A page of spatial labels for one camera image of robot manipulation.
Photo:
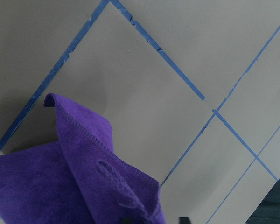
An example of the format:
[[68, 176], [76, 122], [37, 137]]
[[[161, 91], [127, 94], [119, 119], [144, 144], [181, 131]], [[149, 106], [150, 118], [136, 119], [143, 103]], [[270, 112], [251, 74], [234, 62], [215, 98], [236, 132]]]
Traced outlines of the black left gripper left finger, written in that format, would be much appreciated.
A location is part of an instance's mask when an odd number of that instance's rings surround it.
[[122, 218], [120, 224], [131, 224], [131, 218], [130, 217]]

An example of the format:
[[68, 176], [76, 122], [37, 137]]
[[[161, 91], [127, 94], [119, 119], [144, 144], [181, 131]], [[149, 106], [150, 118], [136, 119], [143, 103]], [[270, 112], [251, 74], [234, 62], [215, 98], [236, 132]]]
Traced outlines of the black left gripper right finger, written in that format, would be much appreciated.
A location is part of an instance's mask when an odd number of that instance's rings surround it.
[[179, 224], [190, 224], [190, 219], [188, 217], [179, 217]]

